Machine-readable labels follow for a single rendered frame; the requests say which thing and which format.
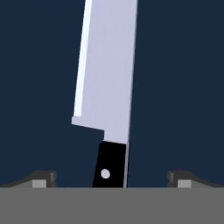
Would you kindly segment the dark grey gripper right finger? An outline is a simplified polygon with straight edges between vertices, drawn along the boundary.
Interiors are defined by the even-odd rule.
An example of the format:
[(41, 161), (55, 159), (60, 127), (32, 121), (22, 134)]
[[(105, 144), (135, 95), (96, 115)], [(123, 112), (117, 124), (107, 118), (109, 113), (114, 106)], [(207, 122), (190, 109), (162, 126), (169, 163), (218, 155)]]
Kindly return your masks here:
[(167, 179), (167, 186), (172, 188), (224, 188), (224, 185), (199, 178), (190, 171), (168, 171)]

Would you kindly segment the black-handled kitchen knife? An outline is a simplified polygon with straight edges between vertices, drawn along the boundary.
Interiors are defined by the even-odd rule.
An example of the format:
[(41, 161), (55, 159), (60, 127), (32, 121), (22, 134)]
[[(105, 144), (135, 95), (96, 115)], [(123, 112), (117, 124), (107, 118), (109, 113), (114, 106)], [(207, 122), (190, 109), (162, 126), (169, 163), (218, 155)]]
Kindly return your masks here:
[(86, 0), (72, 124), (101, 130), (94, 187), (127, 186), (138, 0)]

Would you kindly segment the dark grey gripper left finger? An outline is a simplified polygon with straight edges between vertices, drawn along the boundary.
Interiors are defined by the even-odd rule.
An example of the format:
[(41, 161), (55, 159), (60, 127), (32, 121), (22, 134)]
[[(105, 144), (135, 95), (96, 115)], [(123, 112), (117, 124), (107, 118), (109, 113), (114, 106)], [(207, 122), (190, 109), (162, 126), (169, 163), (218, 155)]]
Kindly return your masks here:
[(56, 171), (34, 171), (27, 177), (0, 185), (1, 188), (17, 187), (17, 188), (51, 188), (57, 186)]

